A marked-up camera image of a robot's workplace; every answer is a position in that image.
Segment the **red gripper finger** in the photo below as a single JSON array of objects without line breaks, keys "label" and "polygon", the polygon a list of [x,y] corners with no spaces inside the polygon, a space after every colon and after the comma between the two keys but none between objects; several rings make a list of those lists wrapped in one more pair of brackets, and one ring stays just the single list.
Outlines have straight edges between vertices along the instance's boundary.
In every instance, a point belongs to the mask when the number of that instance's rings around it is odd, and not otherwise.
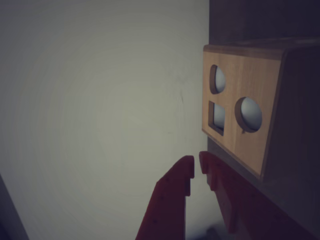
[{"label": "red gripper finger", "polygon": [[199,153],[201,171],[215,192],[227,231],[236,240],[314,240],[248,180],[216,155]]},{"label": "red gripper finger", "polygon": [[184,240],[186,238],[186,197],[191,195],[195,159],[179,159],[157,181],[139,227],[137,240]]}]

